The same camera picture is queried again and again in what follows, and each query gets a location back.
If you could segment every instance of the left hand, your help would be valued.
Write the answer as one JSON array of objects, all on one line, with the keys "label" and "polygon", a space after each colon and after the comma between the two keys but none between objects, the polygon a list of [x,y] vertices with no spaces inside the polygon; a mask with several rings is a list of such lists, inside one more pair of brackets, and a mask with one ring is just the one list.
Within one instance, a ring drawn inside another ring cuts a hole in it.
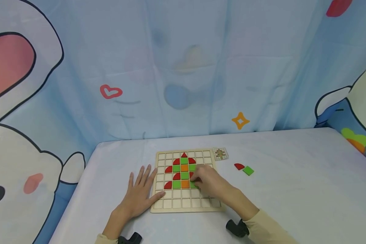
[{"label": "left hand", "polygon": [[165,192],[159,192],[148,198],[149,191],[152,188],[153,180],[157,174],[157,169],[150,173],[151,166],[148,165],[144,173],[144,166],[141,167],[137,179],[133,185],[134,174],[131,172],[129,177],[129,186],[121,204],[117,208],[121,208],[128,214],[129,219],[141,215],[145,210],[157,200],[165,195]]},{"label": "left hand", "polygon": [[148,165],[145,173],[144,166],[141,167],[137,179],[133,185],[133,172],[130,173],[129,186],[121,204],[119,204],[111,213],[110,218],[104,228],[103,234],[109,240],[116,240],[120,236],[122,229],[127,221],[137,217],[145,212],[157,200],[165,195],[165,192],[159,192],[148,198],[150,189],[152,188],[153,179],[156,176],[157,169],[150,173],[150,165]]}]

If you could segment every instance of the orange star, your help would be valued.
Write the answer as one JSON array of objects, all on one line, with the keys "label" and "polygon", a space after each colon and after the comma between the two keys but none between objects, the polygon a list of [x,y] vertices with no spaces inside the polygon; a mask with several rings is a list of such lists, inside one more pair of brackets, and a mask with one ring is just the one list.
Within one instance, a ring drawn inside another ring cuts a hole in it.
[{"label": "orange star", "polygon": [[243,115],[243,113],[242,112],[239,112],[239,115],[237,115],[237,117],[236,118],[233,118],[232,119],[232,121],[234,122],[234,123],[236,123],[236,125],[237,125],[237,129],[242,129],[246,124],[248,124],[250,121],[249,120],[247,120],[245,117],[244,117],[244,115]]}]

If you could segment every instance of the right hand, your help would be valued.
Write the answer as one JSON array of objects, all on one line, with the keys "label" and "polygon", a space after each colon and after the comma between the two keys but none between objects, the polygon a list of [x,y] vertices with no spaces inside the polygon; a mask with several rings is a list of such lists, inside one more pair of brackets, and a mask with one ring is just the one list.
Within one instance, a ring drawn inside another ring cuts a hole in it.
[{"label": "right hand", "polygon": [[223,201],[234,187],[227,182],[215,169],[208,165],[197,165],[190,178],[194,184],[204,190],[209,196]]}]

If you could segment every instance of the pink cheek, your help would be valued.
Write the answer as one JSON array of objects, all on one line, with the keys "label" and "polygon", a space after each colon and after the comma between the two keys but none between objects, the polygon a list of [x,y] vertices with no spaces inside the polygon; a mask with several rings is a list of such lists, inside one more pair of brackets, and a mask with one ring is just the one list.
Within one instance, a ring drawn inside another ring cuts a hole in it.
[{"label": "pink cheek", "polygon": [[31,175],[27,178],[26,183],[24,183],[23,192],[26,194],[33,193],[39,186],[39,183],[43,180],[43,174],[38,173]]}]

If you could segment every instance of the cartoon bunny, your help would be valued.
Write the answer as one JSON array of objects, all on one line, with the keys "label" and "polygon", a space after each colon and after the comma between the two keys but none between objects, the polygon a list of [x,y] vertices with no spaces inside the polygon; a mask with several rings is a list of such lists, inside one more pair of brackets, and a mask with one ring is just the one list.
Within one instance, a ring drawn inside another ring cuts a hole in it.
[{"label": "cartoon bunny", "polygon": [[[0,122],[45,84],[63,48],[45,15],[26,0],[0,1]],[[15,128],[0,123],[0,244],[32,244],[52,209],[59,181],[77,183],[75,152],[63,163]]]}]

